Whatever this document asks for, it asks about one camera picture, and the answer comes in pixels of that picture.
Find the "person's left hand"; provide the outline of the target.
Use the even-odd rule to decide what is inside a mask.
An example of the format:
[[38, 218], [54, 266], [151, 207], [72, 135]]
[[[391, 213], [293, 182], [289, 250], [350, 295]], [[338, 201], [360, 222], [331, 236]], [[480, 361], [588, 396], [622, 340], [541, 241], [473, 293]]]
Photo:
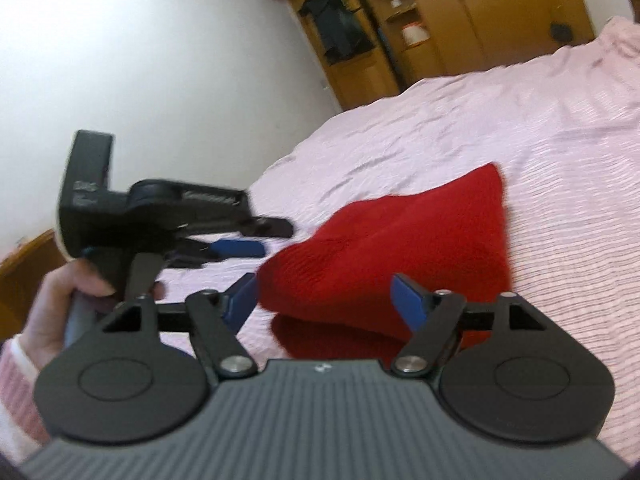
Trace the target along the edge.
[[75, 292], [111, 297], [115, 289], [85, 259], [65, 263], [43, 279], [18, 342], [32, 364], [42, 370], [64, 347], [65, 326]]

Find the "pink striped sleeve forearm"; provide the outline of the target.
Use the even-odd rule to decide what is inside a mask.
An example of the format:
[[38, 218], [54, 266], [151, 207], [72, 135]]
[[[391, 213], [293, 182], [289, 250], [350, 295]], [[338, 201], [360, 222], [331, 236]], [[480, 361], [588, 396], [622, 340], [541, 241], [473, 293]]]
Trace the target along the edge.
[[1, 347], [1, 454], [19, 465], [50, 441], [34, 400], [40, 369], [21, 345], [21, 336]]

